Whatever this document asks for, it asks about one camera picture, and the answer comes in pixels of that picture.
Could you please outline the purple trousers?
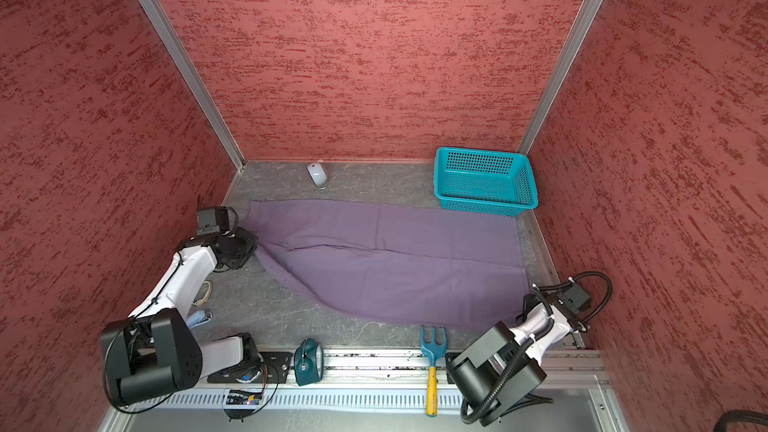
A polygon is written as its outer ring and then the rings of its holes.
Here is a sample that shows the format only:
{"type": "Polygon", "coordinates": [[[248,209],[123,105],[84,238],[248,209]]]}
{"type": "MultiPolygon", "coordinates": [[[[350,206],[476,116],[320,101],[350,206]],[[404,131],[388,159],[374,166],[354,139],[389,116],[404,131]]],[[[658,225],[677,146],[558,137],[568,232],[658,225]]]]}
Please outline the purple trousers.
{"type": "Polygon", "coordinates": [[[483,332],[529,291],[513,218],[333,200],[254,201],[256,257],[292,293],[360,319],[483,332]]]}

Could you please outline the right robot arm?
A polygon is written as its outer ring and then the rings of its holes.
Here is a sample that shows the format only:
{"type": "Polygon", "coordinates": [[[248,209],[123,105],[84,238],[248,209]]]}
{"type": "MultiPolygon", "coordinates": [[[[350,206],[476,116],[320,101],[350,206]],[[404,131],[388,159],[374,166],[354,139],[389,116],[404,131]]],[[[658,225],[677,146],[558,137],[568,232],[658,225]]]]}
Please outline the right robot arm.
{"type": "Polygon", "coordinates": [[[446,373],[462,395],[460,418],[470,425],[491,423],[522,409],[549,405],[535,389],[546,379],[546,350],[572,332],[572,315],[553,291],[534,288],[523,322],[498,322],[447,362],[446,373]]]}

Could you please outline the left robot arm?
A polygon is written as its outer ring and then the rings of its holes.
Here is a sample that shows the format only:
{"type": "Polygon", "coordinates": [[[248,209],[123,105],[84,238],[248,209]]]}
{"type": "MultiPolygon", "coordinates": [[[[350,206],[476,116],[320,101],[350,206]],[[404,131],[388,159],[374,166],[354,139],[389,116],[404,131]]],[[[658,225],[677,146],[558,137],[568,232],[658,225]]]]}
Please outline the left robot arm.
{"type": "Polygon", "coordinates": [[[245,383],[260,378],[263,359],[250,334],[200,344],[187,324],[208,276],[242,268],[256,248],[256,236],[241,227],[181,242],[147,298],[128,318],[105,326],[102,385],[114,409],[126,413],[133,404],[167,399],[219,372],[245,383]]]}

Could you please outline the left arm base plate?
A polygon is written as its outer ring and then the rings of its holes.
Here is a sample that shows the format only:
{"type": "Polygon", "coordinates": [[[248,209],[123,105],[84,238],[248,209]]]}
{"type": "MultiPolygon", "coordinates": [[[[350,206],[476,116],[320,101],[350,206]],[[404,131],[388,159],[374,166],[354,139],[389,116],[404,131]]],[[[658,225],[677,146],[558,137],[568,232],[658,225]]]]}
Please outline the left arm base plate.
{"type": "Polygon", "coordinates": [[[210,384],[235,384],[251,386],[252,384],[285,384],[292,372],[293,353],[285,351],[262,351],[261,362],[257,367],[251,367],[248,372],[237,372],[227,369],[211,374],[206,378],[210,384]]]}

